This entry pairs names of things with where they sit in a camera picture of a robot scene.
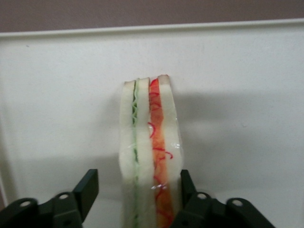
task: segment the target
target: white surface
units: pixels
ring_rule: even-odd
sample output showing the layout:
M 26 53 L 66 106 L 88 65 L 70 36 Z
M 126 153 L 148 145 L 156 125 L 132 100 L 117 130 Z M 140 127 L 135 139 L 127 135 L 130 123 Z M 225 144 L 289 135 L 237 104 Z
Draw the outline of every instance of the white surface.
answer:
M 304 21 L 250 24 L 0 35 L 7 201 L 42 203 L 98 168 L 85 227 L 118 227 L 123 82 L 168 74 L 198 188 L 303 227 Z

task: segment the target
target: plastic wrap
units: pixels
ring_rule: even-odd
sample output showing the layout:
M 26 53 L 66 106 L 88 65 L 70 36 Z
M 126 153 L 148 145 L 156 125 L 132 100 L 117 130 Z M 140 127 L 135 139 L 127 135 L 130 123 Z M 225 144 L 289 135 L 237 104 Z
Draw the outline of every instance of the plastic wrap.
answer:
M 123 228 L 168 228 L 181 209 L 183 165 L 169 77 L 125 82 L 119 163 Z

